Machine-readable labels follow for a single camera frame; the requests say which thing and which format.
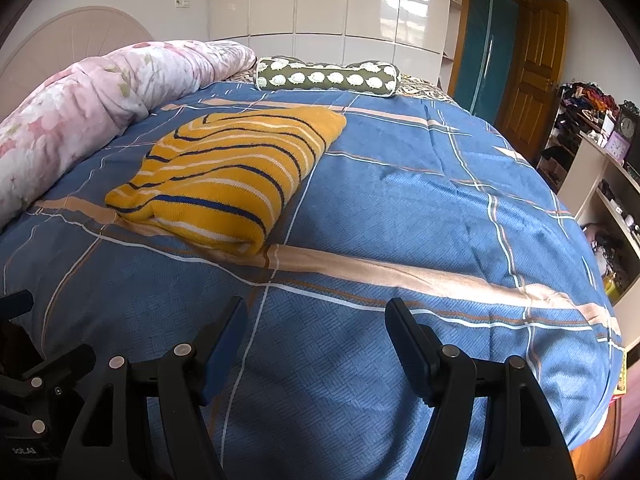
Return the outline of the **yellow striped knit sweater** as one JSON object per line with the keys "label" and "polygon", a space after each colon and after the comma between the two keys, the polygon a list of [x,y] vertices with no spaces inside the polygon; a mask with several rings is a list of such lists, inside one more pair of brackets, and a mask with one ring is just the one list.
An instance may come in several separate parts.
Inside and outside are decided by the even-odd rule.
{"label": "yellow striped knit sweater", "polygon": [[252,256],[345,126],[314,106],[207,114],[160,138],[105,203],[131,223]]}

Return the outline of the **clothes pile on shelf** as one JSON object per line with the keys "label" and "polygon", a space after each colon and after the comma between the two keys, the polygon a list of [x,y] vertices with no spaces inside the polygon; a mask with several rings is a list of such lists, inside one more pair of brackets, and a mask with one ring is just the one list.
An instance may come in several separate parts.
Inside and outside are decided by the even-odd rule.
{"label": "clothes pile on shelf", "polygon": [[606,116],[614,120],[620,114],[620,108],[614,98],[604,93],[596,84],[575,81],[566,84],[562,89],[563,106],[582,115],[588,122],[602,125]]}

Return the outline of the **blue plaid bed cover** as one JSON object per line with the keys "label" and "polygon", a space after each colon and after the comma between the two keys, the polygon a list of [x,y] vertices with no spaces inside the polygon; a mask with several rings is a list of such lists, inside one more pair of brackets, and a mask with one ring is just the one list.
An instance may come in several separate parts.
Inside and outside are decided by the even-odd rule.
{"label": "blue plaid bed cover", "polygon": [[[217,113],[328,108],[346,126],[264,250],[235,262],[134,229],[105,197],[152,146]],[[400,298],[468,356],[530,367],[577,448],[598,433],[622,364],[620,328],[573,215],[503,136],[455,105],[218,82],[153,110],[87,158],[1,237],[1,289],[43,353],[85,342],[161,356],[233,296],[248,327],[205,412],[231,479],[400,479],[431,410],[386,333]]]}

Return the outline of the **white shelf unit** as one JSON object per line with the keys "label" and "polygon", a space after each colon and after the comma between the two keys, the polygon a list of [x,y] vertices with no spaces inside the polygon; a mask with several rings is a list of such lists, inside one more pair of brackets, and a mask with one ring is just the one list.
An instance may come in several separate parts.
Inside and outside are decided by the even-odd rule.
{"label": "white shelf unit", "polygon": [[564,106],[555,112],[537,170],[586,232],[591,243],[596,229],[608,238],[612,262],[602,273],[623,346],[639,344],[639,183],[588,136],[587,117]]}

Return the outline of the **pink floral quilt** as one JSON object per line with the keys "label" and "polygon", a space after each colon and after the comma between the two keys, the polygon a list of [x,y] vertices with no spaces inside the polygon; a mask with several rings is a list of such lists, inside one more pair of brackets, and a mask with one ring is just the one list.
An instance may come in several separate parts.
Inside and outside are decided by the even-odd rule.
{"label": "pink floral quilt", "polygon": [[1,123],[1,222],[154,108],[255,62],[251,48],[232,40],[148,41],[84,58],[43,81]]}

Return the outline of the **small desk clock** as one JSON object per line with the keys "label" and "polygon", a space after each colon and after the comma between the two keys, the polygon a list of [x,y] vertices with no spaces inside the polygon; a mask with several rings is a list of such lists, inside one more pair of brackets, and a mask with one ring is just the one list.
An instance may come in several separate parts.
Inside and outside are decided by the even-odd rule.
{"label": "small desk clock", "polygon": [[631,101],[625,101],[620,106],[618,112],[615,131],[620,134],[628,143],[634,140],[639,129],[639,109]]}

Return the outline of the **beige rounded headboard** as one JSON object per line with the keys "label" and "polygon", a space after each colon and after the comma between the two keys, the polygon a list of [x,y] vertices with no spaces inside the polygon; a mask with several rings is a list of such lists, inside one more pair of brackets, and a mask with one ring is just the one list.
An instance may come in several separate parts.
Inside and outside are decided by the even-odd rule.
{"label": "beige rounded headboard", "polygon": [[151,39],[135,18],[108,6],[58,14],[34,30],[1,65],[1,116],[11,114],[32,90],[66,67]]}

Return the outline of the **wooden door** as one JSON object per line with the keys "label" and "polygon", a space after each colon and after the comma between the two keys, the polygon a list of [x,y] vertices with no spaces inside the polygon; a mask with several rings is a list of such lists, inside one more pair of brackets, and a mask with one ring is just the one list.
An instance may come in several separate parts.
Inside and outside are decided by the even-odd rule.
{"label": "wooden door", "polygon": [[529,0],[520,7],[513,58],[496,128],[531,164],[551,131],[563,73],[568,3]]}

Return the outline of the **green white-dotted bolster pillow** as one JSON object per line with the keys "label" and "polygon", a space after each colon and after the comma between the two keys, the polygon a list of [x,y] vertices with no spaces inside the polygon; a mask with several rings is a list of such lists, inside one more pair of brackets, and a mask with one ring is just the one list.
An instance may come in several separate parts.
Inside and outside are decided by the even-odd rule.
{"label": "green white-dotted bolster pillow", "polygon": [[259,90],[340,90],[390,98],[399,87],[400,71],[389,62],[348,65],[306,63],[298,58],[267,56],[254,68]]}

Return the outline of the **white glossy wardrobe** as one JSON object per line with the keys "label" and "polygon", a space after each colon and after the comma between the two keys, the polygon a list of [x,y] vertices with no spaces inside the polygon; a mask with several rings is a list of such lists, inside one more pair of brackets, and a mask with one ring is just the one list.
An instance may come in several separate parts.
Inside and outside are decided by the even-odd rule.
{"label": "white glossy wardrobe", "polygon": [[381,60],[432,84],[451,52],[454,0],[209,0],[209,35],[259,56]]}

